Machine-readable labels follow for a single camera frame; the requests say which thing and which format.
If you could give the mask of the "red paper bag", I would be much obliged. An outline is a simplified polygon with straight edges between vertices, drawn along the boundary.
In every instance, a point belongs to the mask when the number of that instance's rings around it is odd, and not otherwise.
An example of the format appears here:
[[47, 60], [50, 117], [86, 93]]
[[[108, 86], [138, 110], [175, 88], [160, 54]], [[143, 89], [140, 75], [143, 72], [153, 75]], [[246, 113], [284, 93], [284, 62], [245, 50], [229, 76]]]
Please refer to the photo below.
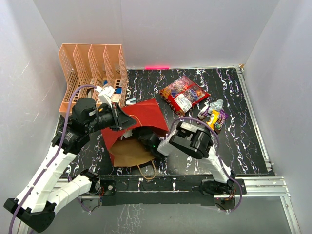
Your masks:
[[[137, 124], [121, 131], [109, 128], [101, 131], [104, 143], [114, 167], [135, 167], [152, 163], [162, 158], [157, 151], [159, 138], [168, 133], [167, 123], [156, 99], [150, 99], [135, 105], [126, 106], [122, 110], [137, 120]], [[121, 140], [121, 135], [132, 129], [132, 136]]]

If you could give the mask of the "large red snack bag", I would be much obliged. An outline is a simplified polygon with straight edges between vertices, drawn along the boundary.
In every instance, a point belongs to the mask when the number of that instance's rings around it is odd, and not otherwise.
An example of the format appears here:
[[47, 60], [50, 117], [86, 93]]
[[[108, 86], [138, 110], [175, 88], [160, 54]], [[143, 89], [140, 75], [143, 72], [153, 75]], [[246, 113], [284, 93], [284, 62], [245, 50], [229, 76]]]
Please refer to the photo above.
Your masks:
[[210, 94], [187, 76], [182, 76], [159, 91], [172, 110], [181, 117]]

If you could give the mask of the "small purple white candy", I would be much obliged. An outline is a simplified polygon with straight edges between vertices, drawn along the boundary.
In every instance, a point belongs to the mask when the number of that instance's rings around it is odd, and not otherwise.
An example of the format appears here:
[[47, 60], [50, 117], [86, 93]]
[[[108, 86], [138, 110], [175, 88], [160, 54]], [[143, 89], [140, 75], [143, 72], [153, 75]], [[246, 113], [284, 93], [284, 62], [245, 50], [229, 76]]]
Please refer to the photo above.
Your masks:
[[206, 117], [210, 115], [209, 113], [209, 105], [205, 105], [198, 113], [197, 118], [199, 120], [204, 120]]

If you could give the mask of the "silver snack packet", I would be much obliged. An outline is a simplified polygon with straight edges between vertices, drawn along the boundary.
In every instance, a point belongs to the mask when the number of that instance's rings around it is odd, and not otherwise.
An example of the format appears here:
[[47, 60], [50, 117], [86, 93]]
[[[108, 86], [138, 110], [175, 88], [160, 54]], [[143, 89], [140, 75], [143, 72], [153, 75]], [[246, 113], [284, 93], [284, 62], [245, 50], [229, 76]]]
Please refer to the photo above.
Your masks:
[[218, 99], [215, 102], [211, 102], [209, 107], [211, 110], [215, 110], [217, 112], [220, 112], [223, 109], [223, 102], [224, 101], [222, 99]]

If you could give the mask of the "purple candy bar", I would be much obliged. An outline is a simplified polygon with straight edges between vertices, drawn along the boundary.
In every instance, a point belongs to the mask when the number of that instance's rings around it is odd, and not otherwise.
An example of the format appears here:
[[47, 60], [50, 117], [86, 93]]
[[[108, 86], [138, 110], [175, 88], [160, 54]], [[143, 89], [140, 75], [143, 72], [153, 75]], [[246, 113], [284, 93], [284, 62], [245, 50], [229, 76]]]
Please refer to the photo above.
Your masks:
[[229, 118], [229, 115], [224, 111], [220, 110], [218, 120], [214, 123], [214, 131], [219, 134], [225, 124], [226, 120]]

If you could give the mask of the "yellow snack packet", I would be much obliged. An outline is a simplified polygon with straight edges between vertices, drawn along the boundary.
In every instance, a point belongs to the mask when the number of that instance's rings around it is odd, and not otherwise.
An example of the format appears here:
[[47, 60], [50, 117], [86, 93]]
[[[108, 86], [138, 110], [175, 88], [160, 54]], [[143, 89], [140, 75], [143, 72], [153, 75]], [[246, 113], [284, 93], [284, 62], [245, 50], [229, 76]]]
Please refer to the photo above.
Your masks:
[[212, 110], [212, 113], [210, 115], [209, 121], [206, 122], [206, 124], [212, 129], [215, 129], [215, 124], [219, 120], [220, 112], [216, 110]]

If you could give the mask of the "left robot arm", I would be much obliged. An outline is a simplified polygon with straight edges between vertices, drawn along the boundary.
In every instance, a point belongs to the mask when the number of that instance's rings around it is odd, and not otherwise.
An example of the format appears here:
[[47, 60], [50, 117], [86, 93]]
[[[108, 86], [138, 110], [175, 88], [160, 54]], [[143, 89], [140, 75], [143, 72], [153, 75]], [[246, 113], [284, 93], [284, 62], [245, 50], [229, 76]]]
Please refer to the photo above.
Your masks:
[[105, 128], [121, 131], [136, 123], [117, 103], [104, 103], [97, 108], [92, 98], [79, 99], [72, 108], [72, 115], [66, 118], [63, 130], [54, 136], [48, 154], [32, 180], [17, 197], [6, 200], [5, 209], [34, 231], [43, 232], [72, 200], [100, 191], [99, 175], [88, 169], [61, 188], [53, 189], [63, 171], [89, 142], [89, 135]]

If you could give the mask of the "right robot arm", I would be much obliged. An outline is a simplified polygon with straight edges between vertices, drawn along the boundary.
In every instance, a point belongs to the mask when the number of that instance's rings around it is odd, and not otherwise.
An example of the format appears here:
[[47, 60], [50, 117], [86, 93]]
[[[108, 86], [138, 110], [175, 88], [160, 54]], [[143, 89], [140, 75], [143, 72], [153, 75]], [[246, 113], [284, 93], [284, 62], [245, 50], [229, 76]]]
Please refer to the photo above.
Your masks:
[[163, 138], [157, 136], [151, 127], [145, 126], [135, 129], [133, 134], [155, 158], [164, 158], [173, 151], [181, 151], [192, 158], [203, 160], [213, 179], [201, 183], [202, 191], [210, 195], [227, 194], [233, 197], [236, 192], [236, 174], [217, 155], [212, 132], [206, 127], [182, 121]]

